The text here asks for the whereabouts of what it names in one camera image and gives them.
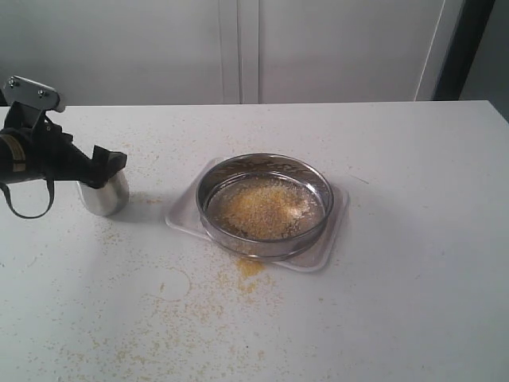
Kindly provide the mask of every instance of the white plastic tray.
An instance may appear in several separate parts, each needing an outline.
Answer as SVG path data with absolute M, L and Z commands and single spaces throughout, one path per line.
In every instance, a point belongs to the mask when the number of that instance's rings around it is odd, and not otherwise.
M 223 160 L 224 158 L 214 158 L 207 163 L 191 185 L 169 207 L 165 214 L 168 226 L 203 240 L 211 240 L 201 224 L 200 213 L 196 207 L 196 187 L 205 173 Z M 348 193 L 344 189 L 337 185 L 332 185 L 332 189 L 335 201 L 334 209 L 328 218 L 327 226 L 321 238 L 310 249 L 302 252 L 300 255 L 285 261 L 274 262 L 274 264 L 298 272 L 318 271 L 327 264 L 349 199 Z

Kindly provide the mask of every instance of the black strap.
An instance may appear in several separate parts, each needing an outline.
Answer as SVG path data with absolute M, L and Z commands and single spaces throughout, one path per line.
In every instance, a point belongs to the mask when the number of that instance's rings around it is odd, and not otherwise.
M 38 217 L 44 216 L 49 211 L 49 209 L 53 205 L 53 201 L 55 200 L 55 182 L 53 180 L 46 179 L 46 187 L 48 188 L 48 194 L 49 194 L 49 203 L 48 203 L 48 208 L 46 209 L 46 211 L 44 211 L 41 215 L 37 215 L 37 216 L 24 216 L 24 215 L 18 213 L 14 209 L 13 203 L 10 199 L 9 187 L 7 187 L 7 185 L 5 183 L 0 183 L 0 189 L 3 191 L 3 194 L 6 197 L 6 202 L 7 202 L 7 205 L 9 206 L 10 210 L 13 212 L 14 215 L 16 215 L 17 217 L 21 217 L 22 219 L 37 219 Z

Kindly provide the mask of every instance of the robotic arm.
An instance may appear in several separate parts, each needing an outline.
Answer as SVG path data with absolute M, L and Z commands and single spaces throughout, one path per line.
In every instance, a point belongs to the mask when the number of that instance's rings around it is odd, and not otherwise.
M 127 155 L 100 146 L 94 146 L 90 159 L 72 144 L 72 135 L 46 116 L 46 111 L 65 109 L 55 89 L 12 76 L 3 93 L 10 109 L 0 130 L 0 189 L 16 216 L 45 215 L 53 203 L 54 181 L 79 181 L 101 189 L 126 166 Z M 7 185 L 34 179 L 46 180 L 49 205 L 40 215 L 23 216 L 12 206 Z

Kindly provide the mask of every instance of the white tabletop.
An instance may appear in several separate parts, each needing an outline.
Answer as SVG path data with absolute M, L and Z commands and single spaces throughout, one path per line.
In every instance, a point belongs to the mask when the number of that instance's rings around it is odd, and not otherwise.
M 6 109 L 0 109 L 4 117 Z M 509 126 L 486 102 L 69 107 L 91 154 L 128 153 L 131 203 L 0 202 L 5 381 L 509 379 Z M 330 264 L 247 267 L 168 228 L 203 165 L 294 156 L 351 195 Z M 44 184 L 12 187 L 22 212 Z

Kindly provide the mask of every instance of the round metal dish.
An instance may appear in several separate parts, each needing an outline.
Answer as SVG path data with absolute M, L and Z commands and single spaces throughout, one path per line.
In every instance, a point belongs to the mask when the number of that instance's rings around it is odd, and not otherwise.
M 277 240 L 247 239 L 224 229 L 208 214 L 212 198 L 225 187 L 253 177 L 273 177 L 305 187 L 320 203 L 321 218 L 310 229 Z M 198 184 L 196 204 L 207 234 L 220 246 L 250 259 L 281 261 L 309 249 L 320 238 L 334 205 L 334 194 L 325 178 L 304 162 L 276 154 L 248 154 L 211 168 Z

